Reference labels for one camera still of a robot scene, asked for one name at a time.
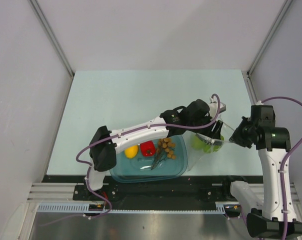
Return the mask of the green fake food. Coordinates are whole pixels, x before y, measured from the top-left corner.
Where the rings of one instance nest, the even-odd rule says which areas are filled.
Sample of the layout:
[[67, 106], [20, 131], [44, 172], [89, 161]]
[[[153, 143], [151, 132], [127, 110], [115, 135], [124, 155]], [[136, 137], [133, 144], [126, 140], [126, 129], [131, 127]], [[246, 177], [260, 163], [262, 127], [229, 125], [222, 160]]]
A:
[[223, 145], [213, 145], [214, 141], [212, 138], [209, 138], [209, 137], [205, 137], [203, 142], [204, 142], [204, 146], [203, 146], [202, 150], [205, 154], [218, 152], [221, 149], [221, 147], [223, 146]]

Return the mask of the clear polka dot zip bag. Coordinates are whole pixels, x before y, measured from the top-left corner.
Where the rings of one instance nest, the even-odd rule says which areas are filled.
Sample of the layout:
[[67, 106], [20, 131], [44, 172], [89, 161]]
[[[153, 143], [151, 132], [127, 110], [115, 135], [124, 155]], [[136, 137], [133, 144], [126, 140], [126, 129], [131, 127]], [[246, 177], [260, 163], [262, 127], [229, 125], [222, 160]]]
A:
[[200, 133], [186, 131], [183, 140], [187, 151], [187, 171], [191, 171], [194, 166], [212, 155], [221, 148], [230, 144], [229, 138], [235, 129], [219, 118], [213, 125], [203, 128]]

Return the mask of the brown fake berry bunch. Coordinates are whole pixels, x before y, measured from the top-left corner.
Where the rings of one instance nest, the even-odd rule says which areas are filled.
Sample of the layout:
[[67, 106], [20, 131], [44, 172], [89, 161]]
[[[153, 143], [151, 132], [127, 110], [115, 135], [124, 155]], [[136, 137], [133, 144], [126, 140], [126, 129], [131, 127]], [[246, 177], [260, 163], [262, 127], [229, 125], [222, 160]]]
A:
[[170, 137], [160, 138], [157, 142], [151, 170], [155, 169], [162, 161], [175, 160], [177, 158], [175, 148], [176, 144]]

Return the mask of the red fake food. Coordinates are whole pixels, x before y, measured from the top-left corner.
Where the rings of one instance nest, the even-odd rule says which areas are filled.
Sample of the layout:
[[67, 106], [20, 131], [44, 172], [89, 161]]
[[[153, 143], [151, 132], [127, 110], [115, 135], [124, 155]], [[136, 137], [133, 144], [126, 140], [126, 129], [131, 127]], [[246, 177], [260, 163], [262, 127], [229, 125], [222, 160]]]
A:
[[144, 157], [152, 157], [156, 153], [156, 147], [152, 141], [147, 141], [140, 144], [140, 151]]

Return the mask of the yellow fake lemon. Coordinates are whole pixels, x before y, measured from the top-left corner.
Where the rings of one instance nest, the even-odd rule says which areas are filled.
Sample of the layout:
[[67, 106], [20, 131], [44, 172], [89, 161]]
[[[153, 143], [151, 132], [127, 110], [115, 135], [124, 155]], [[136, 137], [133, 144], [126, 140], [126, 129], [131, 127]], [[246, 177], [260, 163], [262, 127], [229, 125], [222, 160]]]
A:
[[124, 150], [124, 155], [128, 159], [133, 159], [139, 152], [139, 146], [138, 145], [133, 145], [131, 147], [128, 147]]

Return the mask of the green fake apple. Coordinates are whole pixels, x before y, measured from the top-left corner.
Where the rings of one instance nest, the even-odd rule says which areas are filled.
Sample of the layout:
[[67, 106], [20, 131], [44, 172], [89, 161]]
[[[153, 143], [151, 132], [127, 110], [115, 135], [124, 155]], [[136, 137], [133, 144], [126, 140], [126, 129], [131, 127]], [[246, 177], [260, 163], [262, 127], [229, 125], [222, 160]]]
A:
[[198, 138], [196, 135], [193, 136], [191, 140], [191, 147], [195, 150], [201, 150], [204, 147], [204, 142]]

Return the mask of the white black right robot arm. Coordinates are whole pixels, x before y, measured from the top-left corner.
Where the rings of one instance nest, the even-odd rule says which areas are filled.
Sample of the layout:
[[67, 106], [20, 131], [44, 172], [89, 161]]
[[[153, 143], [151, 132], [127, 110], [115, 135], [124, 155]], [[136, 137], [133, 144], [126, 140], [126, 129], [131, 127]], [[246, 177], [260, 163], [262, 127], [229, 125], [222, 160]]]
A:
[[289, 178], [291, 150], [289, 131], [276, 126], [271, 105], [252, 105], [250, 117], [243, 117], [229, 139], [241, 147], [256, 147], [262, 166], [263, 200], [245, 181], [234, 181], [221, 188], [222, 196], [237, 199], [245, 214], [252, 238], [288, 240], [302, 236], [302, 222], [293, 207]]

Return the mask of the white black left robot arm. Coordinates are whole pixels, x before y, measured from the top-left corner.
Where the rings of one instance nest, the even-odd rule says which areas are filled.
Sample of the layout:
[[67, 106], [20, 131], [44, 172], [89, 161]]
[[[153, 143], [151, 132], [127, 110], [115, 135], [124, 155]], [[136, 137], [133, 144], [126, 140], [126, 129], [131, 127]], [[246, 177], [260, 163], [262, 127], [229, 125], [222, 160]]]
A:
[[101, 196], [107, 171], [116, 166], [117, 154], [125, 149], [147, 141], [183, 135], [186, 131], [207, 135], [219, 114], [225, 111], [226, 105], [214, 94], [209, 103], [197, 99], [188, 106], [165, 110], [154, 119], [136, 126], [118, 130], [99, 127], [89, 146], [84, 148], [90, 157], [84, 194], [91, 200]]

